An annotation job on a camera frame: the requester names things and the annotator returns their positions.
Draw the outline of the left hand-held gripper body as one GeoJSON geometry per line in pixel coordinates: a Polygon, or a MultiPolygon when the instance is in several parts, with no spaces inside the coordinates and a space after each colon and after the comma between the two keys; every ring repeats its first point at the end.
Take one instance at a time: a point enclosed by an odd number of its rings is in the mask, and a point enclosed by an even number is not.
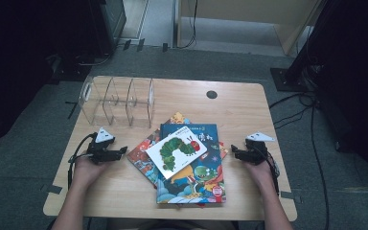
{"type": "Polygon", "coordinates": [[[94,133],[88,145],[87,153],[90,154],[90,159],[95,163],[114,161],[113,155],[107,150],[114,141],[115,137],[101,127],[98,132],[94,133]]]}

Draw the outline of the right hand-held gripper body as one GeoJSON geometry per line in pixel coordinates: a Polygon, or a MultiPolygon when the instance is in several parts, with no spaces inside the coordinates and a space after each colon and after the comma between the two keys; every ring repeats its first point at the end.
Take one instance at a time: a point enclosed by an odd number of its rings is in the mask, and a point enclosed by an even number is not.
{"type": "Polygon", "coordinates": [[[245,145],[251,153],[250,162],[259,165],[268,157],[266,142],[274,142],[275,139],[260,131],[245,137],[245,145]]]}

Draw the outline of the light blue monster picture book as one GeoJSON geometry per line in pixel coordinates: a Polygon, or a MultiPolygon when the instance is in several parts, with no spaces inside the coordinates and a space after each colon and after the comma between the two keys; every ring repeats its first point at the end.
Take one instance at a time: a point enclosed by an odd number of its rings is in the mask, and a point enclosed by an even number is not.
{"type": "MultiPolygon", "coordinates": [[[[165,124],[190,124],[191,121],[180,112],[174,113],[165,124]]],[[[126,158],[136,167],[156,189],[156,179],[158,170],[147,155],[146,150],[155,145],[160,140],[160,127],[158,127],[150,136],[142,141],[135,149],[127,154],[126,158]]],[[[220,157],[223,159],[228,153],[222,142],[218,142],[220,157]]]]}

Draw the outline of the dark blue picture book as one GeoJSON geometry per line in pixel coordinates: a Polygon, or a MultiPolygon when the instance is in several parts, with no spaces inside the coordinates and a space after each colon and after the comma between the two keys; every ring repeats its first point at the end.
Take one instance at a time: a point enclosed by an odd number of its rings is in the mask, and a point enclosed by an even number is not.
{"type": "Polygon", "coordinates": [[[156,202],[159,204],[224,203],[226,192],[221,161],[227,150],[219,142],[217,126],[215,124],[165,124],[161,126],[161,137],[165,138],[182,127],[188,127],[207,151],[169,179],[159,174],[156,202]]]}

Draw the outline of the clear acrylic book rack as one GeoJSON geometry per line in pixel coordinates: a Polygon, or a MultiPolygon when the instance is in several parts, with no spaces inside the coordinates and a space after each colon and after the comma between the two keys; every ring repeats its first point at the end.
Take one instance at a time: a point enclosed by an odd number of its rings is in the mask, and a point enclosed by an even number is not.
{"type": "Polygon", "coordinates": [[[79,105],[93,126],[150,128],[154,107],[153,79],[88,77],[79,105]]]}

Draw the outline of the white caterpillar picture book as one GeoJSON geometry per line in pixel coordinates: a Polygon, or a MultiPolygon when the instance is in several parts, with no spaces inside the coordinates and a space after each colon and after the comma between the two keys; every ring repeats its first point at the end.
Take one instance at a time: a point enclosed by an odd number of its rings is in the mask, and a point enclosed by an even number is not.
{"type": "Polygon", "coordinates": [[[188,126],[164,124],[161,140],[146,150],[158,171],[169,179],[207,151],[207,147],[188,126]]]}

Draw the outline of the person's right hand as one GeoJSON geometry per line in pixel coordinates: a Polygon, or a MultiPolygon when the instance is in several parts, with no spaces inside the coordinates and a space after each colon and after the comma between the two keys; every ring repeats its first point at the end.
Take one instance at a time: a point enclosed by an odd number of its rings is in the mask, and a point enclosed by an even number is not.
{"type": "Polygon", "coordinates": [[[261,192],[266,193],[267,191],[276,191],[272,173],[267,163],[253,165],[251,163],[244,162],[243,164],[261,192]]]}

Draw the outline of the person's left hand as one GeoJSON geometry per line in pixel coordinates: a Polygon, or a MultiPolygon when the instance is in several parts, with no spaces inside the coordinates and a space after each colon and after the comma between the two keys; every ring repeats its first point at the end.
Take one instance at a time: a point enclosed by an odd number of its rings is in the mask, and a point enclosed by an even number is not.
{"type": "Polygon", "coordinates": [[[71,188],[87,190],[108,167],[108,163],[95,164],[87,157],[78,158],[71,188]]]}

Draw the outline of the dark curtain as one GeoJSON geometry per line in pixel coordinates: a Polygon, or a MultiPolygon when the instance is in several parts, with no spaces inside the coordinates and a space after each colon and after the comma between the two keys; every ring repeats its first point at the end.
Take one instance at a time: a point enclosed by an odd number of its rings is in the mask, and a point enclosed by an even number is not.
{"type": "Polygon", "coordinates": [[[368,0],[328,0],[313,35],[315,82],[351,127],[344,141],[368,162],[368,0]]]}
{"type": "Polygon", "coordinates": [[[75,66],[91,25],[89,0],[0,0],[0,138],[50,80],[47,58],[75,66]]]}

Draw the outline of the black cabinet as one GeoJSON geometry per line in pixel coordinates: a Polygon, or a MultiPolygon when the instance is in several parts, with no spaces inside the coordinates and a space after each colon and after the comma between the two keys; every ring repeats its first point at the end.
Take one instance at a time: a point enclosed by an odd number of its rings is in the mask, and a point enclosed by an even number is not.
{"type": "Polygon", "coordinates": [[[94,52],[111,55],[127,22],[123,0],[89,0],[94,29],[94,52]]]}

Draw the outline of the beige wooden furniture panel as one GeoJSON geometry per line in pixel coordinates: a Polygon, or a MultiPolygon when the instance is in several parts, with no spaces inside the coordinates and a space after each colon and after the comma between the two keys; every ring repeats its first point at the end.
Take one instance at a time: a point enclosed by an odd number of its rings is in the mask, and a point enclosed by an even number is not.
{"type": "Polygon", "coordinates": [[[182,17],[268,23],[286,55],[307,26],[313,25],[325,0],[174,0],[174,40],[181,44],[182,17]]]}

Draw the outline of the black stand base plate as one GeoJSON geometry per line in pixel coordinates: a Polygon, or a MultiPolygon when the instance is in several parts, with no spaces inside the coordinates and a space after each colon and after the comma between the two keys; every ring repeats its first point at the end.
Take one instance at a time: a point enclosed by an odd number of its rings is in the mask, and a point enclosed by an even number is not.
{"type": "Polygon", "coordinates": [[[271,68],[270,74],[278,91],[305,92],[308,90],[300,74],[294,74],[284,68],[271,68]]]}

